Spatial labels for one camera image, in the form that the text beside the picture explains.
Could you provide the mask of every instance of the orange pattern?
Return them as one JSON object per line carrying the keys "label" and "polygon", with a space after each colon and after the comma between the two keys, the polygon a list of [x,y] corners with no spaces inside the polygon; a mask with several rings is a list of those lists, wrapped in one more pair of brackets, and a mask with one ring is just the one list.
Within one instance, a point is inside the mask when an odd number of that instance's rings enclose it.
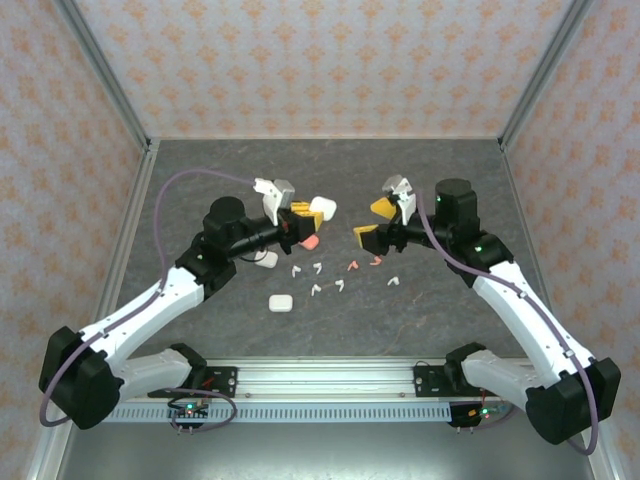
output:
{"label": "orange pattern", "polygon": [[78,3],[151,136],[496,137],[571,1]]}
{"label": "orange pattern", "polygon": [[139,153],[54,2],[5,0],[0,29],[0,478],[18,479],[47,339],[90,320]]}
{"label": "orange pattern", "polygon": [[640,472],[640,9],[596,2],[508,152],[558,317],[622,369],[617,445]]}

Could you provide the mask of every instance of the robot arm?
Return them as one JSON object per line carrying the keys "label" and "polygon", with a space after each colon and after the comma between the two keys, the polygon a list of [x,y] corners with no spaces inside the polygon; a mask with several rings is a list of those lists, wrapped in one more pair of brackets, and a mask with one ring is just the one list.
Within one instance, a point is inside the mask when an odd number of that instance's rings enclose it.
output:
{"label": "robot arm", "polygon": [[[386,255],[391,246],[402,252],[409,243],[435,248],[416,212],[415,200],[409,200],[413,194],[408,181],[399,175],[391,177],[383,191],[385,197],[371,208],[390,222],[354,229],[360,245],[374,255]],[[526,410],[538,433],[557,444],[590,426],[585,388],[575,359],[593,387],[599,420],[607,418],[620,381],[618,367],[608,358],[597,361],[569,335],[531,289],[507,247],[495,235],[480,229],[477,197],[471,184],[460,179],[439,182],[435,205],[435,214],[427,220],[439,246],[461,264],[519,287],[521,293],[516,294],[496,281],[447,263],[500,316],[534,369],[514,366],[474,343],[447,355],[445,372],[454,388],[472,385],[495,393]],[[525,297],[543,310],[566,339],[568,349],[559,344]]]}
{"label": "robot arm", "polygon": [[[242,201],[222,197],[211,205],[203,231],[169,269],[164,288],[160,282],[108,317],[77,333],[68,327],[49,339],[39,387],[45,391],[53,375],[87,339],[101,335],[64,373],[52,400],[81,429],[100,423],[121,401],[169,387],[197,388],[204,381],[206,361],[184,344],[163,352],[128,360],[162,327],[197,307],[224,287],[236,274],[234,259],[279,244],[291,247],[314,234],[324,214],[309,204],[292,205],[295,190],[289,182],[256,179],[263,194],[265,216],[248,218]],[[145,304],[153,303],[114,329],[108,328]]]}

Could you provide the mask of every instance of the pink object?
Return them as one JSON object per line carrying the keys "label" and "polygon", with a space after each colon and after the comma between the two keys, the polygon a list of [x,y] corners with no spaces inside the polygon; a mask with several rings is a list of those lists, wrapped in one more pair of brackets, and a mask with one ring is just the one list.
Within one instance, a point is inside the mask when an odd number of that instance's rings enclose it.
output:
{"label": "pink object", "polygon": [[320,239],[318,238],[318,236],[311,235],[304,242],[300,242],[300,245],[307,250],[313,250],[318,246],[319,243],[320,243]]}

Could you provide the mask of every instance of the purple cable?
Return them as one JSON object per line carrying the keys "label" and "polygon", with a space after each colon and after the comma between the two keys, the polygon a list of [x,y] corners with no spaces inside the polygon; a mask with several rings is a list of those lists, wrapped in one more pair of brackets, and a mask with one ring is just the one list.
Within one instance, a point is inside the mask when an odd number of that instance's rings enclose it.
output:
{"label": "purple cable", "polygon": [[196,175],[196,174],[215,175],[216,177],[225,178],[227,180],[232,180],[234,182],[238,182],[238,183],[242,183],[242,184],[250,185],[250,186],[253,186],[253,184],[254,184],[253,180],[247,180],[247,179],[244,179],[244,178],[235,177],[233,175],[229,175],[229,174],[226,174],[226,173],[223,173],[223,172],[218,172],[216,170],[207,170],[205,168],[193,168],[193,169],[189,169],[189,170],[183,170],[181,172],[178,172],[178,173],[174,174],[171,178],[169,178],[169,180],[167,180],[164,183],[164,185],[162,185],[162,187],[160,188],[160,192],[158,193],[158,196],[156,197],[155,208],[154,208],[154,211],[153,211],[153,239],[155,241],[156,250],[158,251],[158,255],[160,256],[160,266],[162,268],[162,276],[160,277],[160,284],[158,285],[158,289],[153,293],[153,295],[151,295],[151,297],[149,297],[147,299],[147,301],[145,301],[138,308],[136,308],[135,310],[129,312],[127,315],[122,317],[120,320],[108,325],[104,329],[104,332],[95,334],[93,337],[89,338],[82,345],[80,345],[76,350],[74,350],[74,352],[71,355],[69,355],[69,357],[60,366],[58,371],[56,371],[55,375],[53,376],[53,378],[49,382],[49,385],[47,385],[47,388],[46,388],[46,390],[44,392],[44,396],[42,398],[42,403],[40,404],[40,423],[42,424],[42,426],[44,426],[44,427],[56,427],[58,425],[62,425],[63,423],[69,421],[69,417],[63,417],[63,418],[60,418],[58,420],[50,421],[47,418],[47,407],[49,406],[49,402],[51,401],[51,396],[53,395],[53,391],[55,390],[56,386],[58,385],[58,382],[60,381],[62,376],[66,373],[66,371],[69,369],[69,367],[73,364],[73,362],[75,362],[76,359],[82,354],[82,352],[84,352],[87,348],[89,348],[97,340],[102,338],[103,335],[108,334],[110,331],[118,328],[120,325],[122,325],[125,322],[131,320],[133,317],[138,315],[140,312],[142,312],[143,310],[148,308],[149,305],[151,305],[153,302],[155,302],[158,297],[160,297],[160,294],[162,293],[162,290],[164,290],[164,287],[165,287],[165,285],[167,283],[167,276],[169,275],[169,266],[167,264],[167,258],[166,258],[165,253],[164,253],[164,248],[162,247],[162,241],[160,239],[160,207],[162,205],[162,201],[164,199],[164,196],[167,193],[167,190],[169,189],[169,186],[174,181],[176,181],[177,179],[179,179],[181,177],[184,177],[185,175]]}
{"label": "purple cable", "polygon": [[[226,395],[223,395],[222,393],[210,392],[208,390],[194,390],[191,388],[165,388],[164,390],[168,392],[175,392],[175,393],[197,393],[199,395],[206,395],[208,397],[221,398],[222,400],[226,401],[229,405],[231,405],[231,409],[232,409],[231,415],[229,415],[225,420],[218,423],[203,425],[202,427],[199,427],[197,429],[191,429],[191,433],[208,432],[210,430],[215,430],[216,428],[227,426],[231,423],[231,421],[234,418],[236,418],[236,415],[238,414],[238,406],[236,405],[236,403]],[[178,433],[180,433],[181,428],[176,423],[176,417],[178,416],[178,414],[184,412],[185,410],[186,408],[181,408],[180,410],[176,410],[175,412],[173,412],[173,415],[171,416],[171,426],[174,428],[174,430],[177,430]]]}
{"label": "purple cable", "polygon": [[[458,269],[460,269],[460,270],[462,270],[464,272],[471,273],[472,275],[477,275],[479,277],[483,277],[483,278],[486,278],[488,280],[492,280],[492,281],[494,281],[496,283],[499,283],[500,285],[502,285],[502,286],[504,286],[506,288],[509,288],[510,290],[514,291],[516,293],[516,295],[518,295],[518,296],[520,296],[520,294],[524,293],[523,290],[520,289],[517,285],[515,285],[515,284],[513,284],[511,282],[508,282],[507,280],[504,280],[503,278],[500,278],[500,277],[497,277],[495,275],[492,275],[490,273],[483,272],[482,270],[477,270],[475,268],[468,267],[467,265],[464,265],[464,264],[458,262],[455,258],[453,258],[451,255],[449,255],[442,248],[442,246],[438,243],[438,240],[437,240],[435,234],[431,230],[431,226],[429,225],[429,220],[427,219],[427,214],[426,214],[425,208],[424,208],[424,199],[423,199],[423,196],[422,196],[422,191],[417,191],[416,192],[416,196],[417,196],[417,204],[418,204],[418,213],[420,215],[420,220],[422,221],[422,226],[424,227],[424,230],[425,230],[427,236],[429,237],[429,240],[431,241],[431,244],[433,245],[433,247],[438,251],[438,253],[440,253],[440,255],[442,255],[444,257],[444,259],[447,261],[447,263],[453,265],[454,267],[456,267],[456,268],[458,268]],[[526,294],[523,296],[523,300],[525,300],[531,306],[531,308],[533,308],[535,310],[535,312],[540,316],[540,318],[544,321],[544,323],[547,325],[549,330],[551,330],[551,333],[553,334],[553,336],[556,337],[556,340],[558,341],[560,346],[565,351],[571,350],[571,348],[569,348],[569,344],[567,343],[567,341],[564,339],[562,334],[558,331],[556,326],[553,324],[553,322],[548,317],[548,315],[545,313],[545,311],[540,307],[540,305],[538,305],[537,302],[533,301]],[[580,362],[578,362],[578,360],[576,359],[575,355],[572,355],[569,358],[571,358],[571,361],[572,361],[573,365],[578,370],[578,375],[580,376],[580,380],[582,380],[582,384],[584,385],[584,388],[585,388],[585,391],[586,391],[586,394],[587,394],[587,402],[589,404],[589,415],[591,417],[591,438],[589,439],[589,445],[585,449],[583,449],[580,446],[578,446],[571,439],[569,439],[567,441],[569,442],[569,444],[578,453],[581,453],[583,455],[591,455],[595,451],[596,444],[598,443],[598,412],[597,412],[597,409],[596,409],[596,399],[595,399],[595,396],[593,394],[593,387],[591,385],[591,382],[589,381],[589,378],[587,377],[587,372],[585,372],[585,370],[582,367],[582,365],[580,365]]]}

